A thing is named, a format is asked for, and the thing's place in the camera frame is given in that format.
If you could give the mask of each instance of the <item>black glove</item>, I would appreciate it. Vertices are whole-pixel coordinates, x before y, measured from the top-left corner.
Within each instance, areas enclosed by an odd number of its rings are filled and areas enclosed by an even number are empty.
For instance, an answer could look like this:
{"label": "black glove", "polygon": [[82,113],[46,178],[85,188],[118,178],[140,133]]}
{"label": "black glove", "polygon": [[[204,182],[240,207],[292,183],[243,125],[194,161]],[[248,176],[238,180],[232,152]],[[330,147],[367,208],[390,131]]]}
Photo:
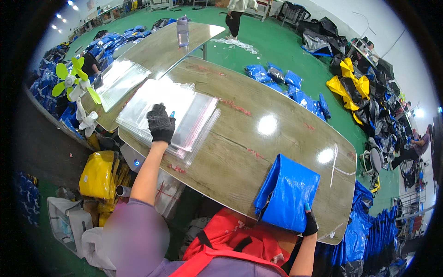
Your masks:
{"label": "black glove", "polygon": [[310,236],[312,234],[317,233],[317,221],[315,220],[315,216],[312,213],[312,209],[309,207],[309,204],[305,204],[305,212],[306,212],[306,228],[303,232],[303,236]]}
{"label": "black glove", "polygon": [[163,103],[155,104],[152,111],[148,112],[149,130],[152,141],[165,141],[171,144],[171,138],[175,131],[175,118],[169,117]]}

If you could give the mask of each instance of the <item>stool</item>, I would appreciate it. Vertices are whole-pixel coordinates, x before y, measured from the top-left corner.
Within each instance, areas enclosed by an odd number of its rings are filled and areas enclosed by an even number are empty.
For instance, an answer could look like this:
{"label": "stool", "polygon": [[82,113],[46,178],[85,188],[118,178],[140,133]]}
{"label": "stool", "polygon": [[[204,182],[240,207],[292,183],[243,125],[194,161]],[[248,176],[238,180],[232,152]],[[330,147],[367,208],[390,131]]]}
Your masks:
{"label": "stool", "polygon": [[[366,159],[369,157],[372,168],[368,170],[366,167]],[[381,158],[376,148],[372,148],[371,151],[365,150],[363,154],[360,155],[360,159],[363,160],[363,166],[365,168],[365,172],[361,175],[369,175],[372,176],[374,173],[379,173],[381,169]]]}

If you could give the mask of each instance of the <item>purple water bottle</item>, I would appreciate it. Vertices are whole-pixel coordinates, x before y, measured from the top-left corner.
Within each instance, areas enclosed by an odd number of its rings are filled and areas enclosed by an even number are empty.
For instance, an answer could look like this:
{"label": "purple water bottle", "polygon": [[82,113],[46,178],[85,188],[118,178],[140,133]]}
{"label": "purple water bottle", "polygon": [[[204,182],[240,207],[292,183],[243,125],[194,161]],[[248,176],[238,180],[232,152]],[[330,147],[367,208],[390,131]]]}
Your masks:
{"label": "purple water bottle", "polygon": [[189,44],[188,18],[186,15],[177,19],[177,40],[179,41],[179,47]]}

